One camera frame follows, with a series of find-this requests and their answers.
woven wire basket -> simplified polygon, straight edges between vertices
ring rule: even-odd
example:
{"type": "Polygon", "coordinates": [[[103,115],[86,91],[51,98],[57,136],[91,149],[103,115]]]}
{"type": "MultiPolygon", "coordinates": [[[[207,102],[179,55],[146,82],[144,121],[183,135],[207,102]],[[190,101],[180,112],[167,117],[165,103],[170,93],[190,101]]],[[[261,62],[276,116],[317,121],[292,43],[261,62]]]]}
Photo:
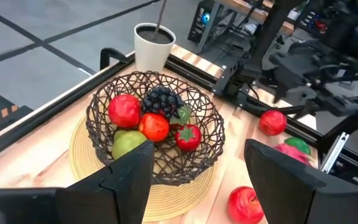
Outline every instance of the woven wire basket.
{"type": "Polygon", "coordinates": [[[96,149],[98,159],[105,165],[114,161],[111,156],[113,136],[119,129],[110,122],[108,106],[111,99],[130,94],[142,99],[156,86],[171,88],[192,109],[188,123],[197,125],[202,133],[196,151],[181,152],[175,144],[175,131],[162,142],[154,144],[153,184],[180,185],[189,183],[211,167],[223,153],[225,140],[223,119],[209,97],[199,89],[158,72],[132,72],[116,77],[103,85],[86,109],[86,128],[96,149]]]}

red apple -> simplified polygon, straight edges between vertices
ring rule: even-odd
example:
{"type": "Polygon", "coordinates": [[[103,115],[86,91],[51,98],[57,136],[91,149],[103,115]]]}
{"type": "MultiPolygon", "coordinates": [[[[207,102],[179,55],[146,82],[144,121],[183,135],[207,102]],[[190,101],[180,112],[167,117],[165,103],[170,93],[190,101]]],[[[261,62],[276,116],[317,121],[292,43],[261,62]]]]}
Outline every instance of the red apple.
{"type": "Polygon", "coordinates": [[[256,192],[251,187],[238,187],[231,192],[227,214],[238,224],[256,224],[264,217],[256,192]]]}
{"type": "Polygon", "coordinates": [[[109,118],[120,128],[134,128],[140,122],[140,102],[128,94],[115,96],[109,104],[109,118]]]}
{"type": "Polygon", "coordinates": [[[287,119],[285,115],[277,110],[266,111],[259,119],[259,129],[268,136],[282,133],[286,125],[287,119]]]}

black bracket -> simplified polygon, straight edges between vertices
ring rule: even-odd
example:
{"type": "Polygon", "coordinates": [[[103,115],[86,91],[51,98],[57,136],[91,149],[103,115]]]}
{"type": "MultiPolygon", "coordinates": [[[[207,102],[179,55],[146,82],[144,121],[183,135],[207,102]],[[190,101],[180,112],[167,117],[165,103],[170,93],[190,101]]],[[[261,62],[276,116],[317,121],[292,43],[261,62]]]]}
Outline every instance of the black bracket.
{"type": "Polygon", "coordinates": [[[110,58],[117,59],[121,63],[129,63],[129,59],[123,53],[114,48],[105,47],[100,51],[100,70],[110,65],[110,58]]]}

blue light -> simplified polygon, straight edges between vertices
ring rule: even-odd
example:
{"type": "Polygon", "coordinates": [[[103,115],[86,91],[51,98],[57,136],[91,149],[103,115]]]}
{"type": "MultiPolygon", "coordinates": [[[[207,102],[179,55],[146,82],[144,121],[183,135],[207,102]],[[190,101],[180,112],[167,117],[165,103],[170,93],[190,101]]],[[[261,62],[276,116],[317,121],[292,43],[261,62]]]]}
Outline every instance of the blue light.
{"type": "Polygon", "coordinates": [[[203,24],[207,24],[209,21],[209,13],[203,14],[203,16],[201,16],[201,21],[203,22],[203,24]]]}

bunch of grapes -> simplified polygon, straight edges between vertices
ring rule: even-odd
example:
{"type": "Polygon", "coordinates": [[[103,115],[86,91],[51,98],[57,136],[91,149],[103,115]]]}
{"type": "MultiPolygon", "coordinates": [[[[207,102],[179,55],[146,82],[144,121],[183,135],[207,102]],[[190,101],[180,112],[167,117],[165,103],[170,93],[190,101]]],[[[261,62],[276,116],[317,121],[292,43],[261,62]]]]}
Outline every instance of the bunch of grapes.
{"type": "Polygon", "coordinates": [[[142,100],[142,112],[162,114],[169,120],[172,116],[179,118],[178,109],[184,105],[181,97],[170,88],[157,86],[146,92],[142,100]]]}

